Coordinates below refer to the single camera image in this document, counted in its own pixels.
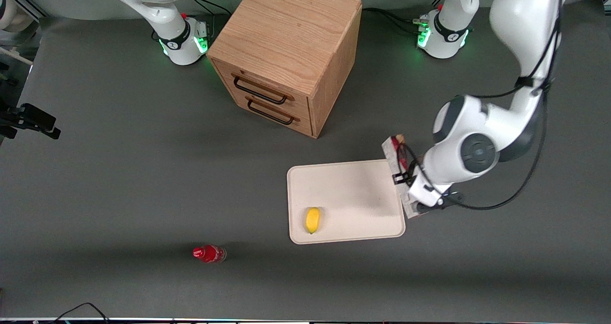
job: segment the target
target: gray table surface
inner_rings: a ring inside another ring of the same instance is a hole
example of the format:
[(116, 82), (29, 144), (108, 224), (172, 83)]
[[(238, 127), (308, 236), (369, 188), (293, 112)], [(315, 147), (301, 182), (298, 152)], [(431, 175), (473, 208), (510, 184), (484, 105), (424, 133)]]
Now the gray table surface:
[[(611, 44), (600, 0), (567, 7), (548, 139), (517, 200), (430, 213), (397, 239), (290, 241), (290, 167), (380, 159), (395, 133), (425, 152), (444, 102), (506, 91), (518, 75), (485, 9), (447, 61), (377, 15), (364, 14), (354, 69), (318, 140), (238, 108), (206, 59), (170, 63), (143, 20), (46, 22), (23, 100), (63, 133), (21, 131), (0, 148), (1, 315), (93, 302), (111, 317), (611, 322)], [(532, 156), (457, 189), (497, 202)], [(193, 259), (204, 242), (230, 258)]]

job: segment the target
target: metal handle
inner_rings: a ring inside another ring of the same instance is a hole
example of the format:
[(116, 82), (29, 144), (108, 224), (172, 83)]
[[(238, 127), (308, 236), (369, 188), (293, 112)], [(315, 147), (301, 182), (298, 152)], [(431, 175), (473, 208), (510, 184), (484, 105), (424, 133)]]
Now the metal handle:
[(274, 100), (273, 98), (270, 98), (269, 96), (265, 96), (264, 94), (260, 94), (260, 93), (258, 93), (256, 91), (251, 91), (251, 89), (248, 89), (246, 87), (242, 87), (242, 85), (238, 84), (239, 80), (240, 80), (240, 77), (236, 76), (233, 79), (233, 85), (235, 85), (235, 87), (240, 89), (241, 91), (245, 91), (245, 92), (247, 92), (247, 93), (249, 93), (251, 95), (254, 95), (254, 96), (258, 97), (258, 98), (262, 98), (262, 99), (264, 99), (266, 101), (269, 101), (269, 102), (271, 102), (271, 103), (273, 103), (275, 105), (284, 104), (284, 101), (286, 101), (286, 95), (283, 95), (281, 100)]
[(264, 117), (267, 117), (267, 118), (269, 118), (269, 119), (272, 119), (273, 121), (278, 122), (278, 123), (280, 123), (280, 124), (283, 124), (283, 125), (287, 125), (287, 126), (288, 126), (288, 125), (290, 125), (290, 124), (293, 122), (293, 120), (295, 120), (295, 118), (294, 118), (294, 117), (291, 117), (291, 119), (290, 119), (290, 120), (288, 120), (288, 121), (284, 121), (284, 120), (278, 119), (277, 117), (275, 117), (275, 116), (273, 116), (273, 115), (269, 115), (269, 114), (267, 114), (267, 113), (266, 113), (266, 112), (264, 112), (264, 111), (260, 111), (260, 110), (258, 110), (257, 108), (253, 108), (253, 107), (251, 106), (251, 104), (253, 104), (253, 101), (252, 101), (252, 100), (248, 100), (248, 109), (250, 109), (251, 111), (253, 111), (253, 112), (255, 112), (255, 113), (258, 113), (258, 114), (260, 114), (260, 115), (263, 115)]

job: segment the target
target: yellow lemon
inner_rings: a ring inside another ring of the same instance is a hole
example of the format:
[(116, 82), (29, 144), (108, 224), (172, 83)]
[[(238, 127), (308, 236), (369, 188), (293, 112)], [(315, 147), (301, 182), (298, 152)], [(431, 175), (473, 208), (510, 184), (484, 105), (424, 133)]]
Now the yellow lemon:
[(320, 209), (318, 207), (310, 207), (305, 216), (305, 228), (310, 234), (318, 230), (318, 222), (320, 221)]

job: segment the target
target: wooden drawer unit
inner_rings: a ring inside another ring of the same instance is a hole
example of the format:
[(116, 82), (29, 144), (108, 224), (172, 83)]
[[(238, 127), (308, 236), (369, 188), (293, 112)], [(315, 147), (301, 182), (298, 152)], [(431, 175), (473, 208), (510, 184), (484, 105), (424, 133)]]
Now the wooden drawer unit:
[(318, 137), (354, 65), (360, 0), (242, 0), (208, 50), (236, 104)]

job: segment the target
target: bottle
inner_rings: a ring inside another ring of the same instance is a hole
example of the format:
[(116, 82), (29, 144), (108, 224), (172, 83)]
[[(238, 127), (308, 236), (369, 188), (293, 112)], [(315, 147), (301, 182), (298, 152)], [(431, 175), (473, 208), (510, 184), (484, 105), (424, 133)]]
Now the bottle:
[(217, 245), (206, 244), (193, 249), (193, 257), (203, 263), (221, 263), (225, 261), (227, 252)]

